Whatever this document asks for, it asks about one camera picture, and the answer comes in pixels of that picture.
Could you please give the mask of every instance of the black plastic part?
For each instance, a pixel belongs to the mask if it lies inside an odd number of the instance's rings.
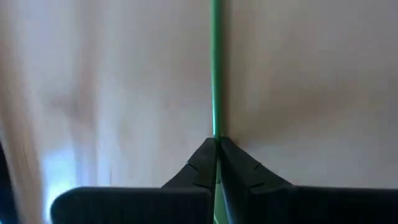
[[[213,223],[216,144],[206,139],[162,188],[77,188],[52,204],[54,224]]]
[[[18,215],[11,179],[7,167],[6,156],[0,143],[0,222],[2,224],[17,224]]]
[[[398,190],[302,187],[221,138],[230,223],[398,223]]]

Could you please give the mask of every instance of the wall surface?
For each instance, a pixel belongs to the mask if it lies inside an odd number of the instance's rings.
[[[25,223],[158,187],[211,136],[209,1],[0,3],[1,140]],[[398,3],[226,1],[226,132],[294,184],[398,187]]]
[[[295,184],[398,187],[398,2],[226,10],[228,134]]]

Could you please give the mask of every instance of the white wall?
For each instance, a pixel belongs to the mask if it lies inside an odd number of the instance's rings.
[[[228,134],[295,184],[398,187],[398,2],[227,10]]]

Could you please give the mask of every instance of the black plastic object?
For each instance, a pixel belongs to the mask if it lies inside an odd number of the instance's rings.
[[[398,190],[301,187],[221,138],[230,223],[398,223]]]
[[[54,224],[213,223],[216,144],[208,138],[162,188],[83,187],[52,204]]]
[[[0,223],[17,224],[18,216],[12,192],[6,156],[0,143]]]

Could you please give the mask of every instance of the beige wall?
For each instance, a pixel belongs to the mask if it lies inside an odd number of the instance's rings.
[[[227,133],[295,184],[398,187],[398,4],[228,3]],[[209,1],[1,6],[2,142],[27,223],[72,187],[161,186],[211,136]]]
[[[398,187],[397,9],[233,1],[228,134],[295,184]]]

